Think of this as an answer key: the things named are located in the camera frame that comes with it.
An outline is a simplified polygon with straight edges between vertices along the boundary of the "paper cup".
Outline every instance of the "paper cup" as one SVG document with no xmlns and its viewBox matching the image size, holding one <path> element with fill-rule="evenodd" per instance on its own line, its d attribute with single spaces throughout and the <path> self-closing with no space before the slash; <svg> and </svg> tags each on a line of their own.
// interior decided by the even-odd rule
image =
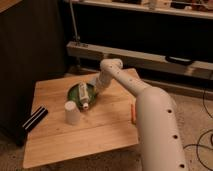
<svg viewBox="0 0 213 171">
<path fill-rule="evenodd" d="M 71 125 L 76 125 L 80 121 L 81 113 L 74 101 L 68 101 L 64 105 L 66 122 Z"/>
</svg>

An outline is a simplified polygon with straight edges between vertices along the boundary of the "equipment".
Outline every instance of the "equipment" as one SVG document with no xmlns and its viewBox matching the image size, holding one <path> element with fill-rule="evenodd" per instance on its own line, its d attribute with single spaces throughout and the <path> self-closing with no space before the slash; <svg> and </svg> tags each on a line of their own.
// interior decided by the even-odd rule
<svg viewBox="0 0 213 171">
<path fill-rule="evenodd" d="M 100 67 L 96 91 L 104 91 L 114 78 L 136 97 L 143 171 L 188 171 L 175 119 L 175 101 L 164 90 L 122 71 L 119 59 L 104 59 Z"/>
</svg>

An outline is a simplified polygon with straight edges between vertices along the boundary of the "wooden tabletop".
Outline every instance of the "wooden tabletop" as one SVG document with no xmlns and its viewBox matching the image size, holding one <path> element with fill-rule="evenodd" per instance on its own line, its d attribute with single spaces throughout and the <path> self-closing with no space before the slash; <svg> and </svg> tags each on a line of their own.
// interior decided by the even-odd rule
<svg viewBox="0 0 213 171">
<path fill-rule="evenodd" d="M 126 72 L 138 77 L 134 69 Z M 24 168 L 138 143 L 136 128 L 130 121 L 131 104 L 135 99 L 115 80 L 99 94 L 95 106 L 82 113 L 78 125 L 66 123 L 64 104 L 69 88 L 82 81 L 88 82 L 94 76 L 74 76 L 36 83 L 32 112 L 39 106 L 45 106 L 49 114 L 28 134 Z"/>
</svg>

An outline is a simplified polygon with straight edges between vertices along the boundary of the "cable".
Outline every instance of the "cable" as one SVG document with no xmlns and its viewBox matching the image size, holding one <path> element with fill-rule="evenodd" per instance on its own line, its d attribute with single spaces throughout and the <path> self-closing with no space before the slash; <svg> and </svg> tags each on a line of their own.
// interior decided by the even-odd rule
<svg viewBox="0 0 213 171">
<path fill-rule="evenodd" d="M 195 147 L 196 147 L 196 156 L 197 156 L 197 159 L 198 159 L 199 163 L 200 163 L 203 167 L 205 167 L 206 169 L 208 169 L 209 171 L 213 171 L 213 168 L 210 168 L 209 166 L 207 166 L 206 164 L 204 164 L 204 162 L 201 160 L 200 154 L 199 154 L 199 148 L 200 148 L 200 147 L 213 151 L 213 148 L 210 148 L 210 147 L 208 147 L 208 146 L 206 146 L 206 145 L 200 144 L 200 141 L 202 140 L 202 138 L 203 138 L 206 134 L 208 134 L 208 133 L 210 133 L 210 132 L 213 132 L 213 129 L 210 129 L 210 130 L 208 130 L 208 131 L 202 133 L 202 134 L 200 135 L 198 141 L 197 141 L 197 144 L 188 144 L 188 145 L 184 146 L 183 149 L 186 149 L 186 148 L 188 148 L 188 147 L 195 146 Z M 211 142 L 211 145 L 212 145 L 212 147 L 213 147 L 213 134 L 211 134 L 211 136 L 210 136 L 210 142 Z"/>
<path fill-rule="evenodd" d="M 213 71 L 210 73 L 209 80 L 211 80 L 212 76 L 213 76 Z M 209 117 L 213 119 L 213 115 L 209 112 L 208 108 L 206 107 L 206 103 L 205 103 L 206 89 L 207 88 L 205 88 L 203 91 L 203 107 L 204 107 L 206 113 L 209 115 Z"/>
<path fill-rule="evenodd" d="M 198 146 L 196 146 L 196 155 L 197 155 L 198 161 L 203 165 L 203 167 L 205 167 L 206 169 L 208 169 L 208 170 L 210 170 L 210 171 L 213 171 L 213 168 L 210 168 L 210 167 L 208 167 L 207 165 L 205 165 L 205 164 L 203 163 L 203 161 L 202 161 L 201 158 L 200 158 L 199 150 L 198 150 L 198 149 L 199 149 L 199 145 L 200 145 L 200 141 L 202 140 L 203 136 L 205 136 L 205 135 L 208 134 L 209 132 L 213 132 L 213 129 L 210 129 L 210 130 L 204 132 L 204 133 L 201 134 L 201 136 L 199 137 L 199 139 L 198 139 L 198 141 L 197 141 L 197 145 L 198 145 Z"/>
<path fill-rule="evenodd" d="M 184 147 L 183 147 L 183 149 L 186 149 L 186 148 L 188 148 L 188 147 L 202 147 L 202 148 L 205 148 L 205 149 L 208 149 L 208 150 L 212 150 L 213 151 L 213 148 L 210 148 L 210 147 L 208 147 L 208 146 L 206 146 L 206 145 L 202 145 L 202 144 L 187 144 L 187 145 L 185 145 Z"/>
</svg>

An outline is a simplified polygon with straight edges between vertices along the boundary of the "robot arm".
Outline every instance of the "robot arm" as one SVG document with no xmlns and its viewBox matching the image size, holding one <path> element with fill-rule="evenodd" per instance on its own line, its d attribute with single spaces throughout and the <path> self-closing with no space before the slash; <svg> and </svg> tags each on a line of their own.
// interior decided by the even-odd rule
<svg viewBox="0 0 213 171">
<path fill-rule="evenodd" d="M 122 71 L 119 59 L 104 59 L 96 78 L 101 92 L 117 80 L 136 97 L 137 130 L 143 171 L 188 171 L 175 119 L 175 102 L 164 90 Z"/>
</svg>

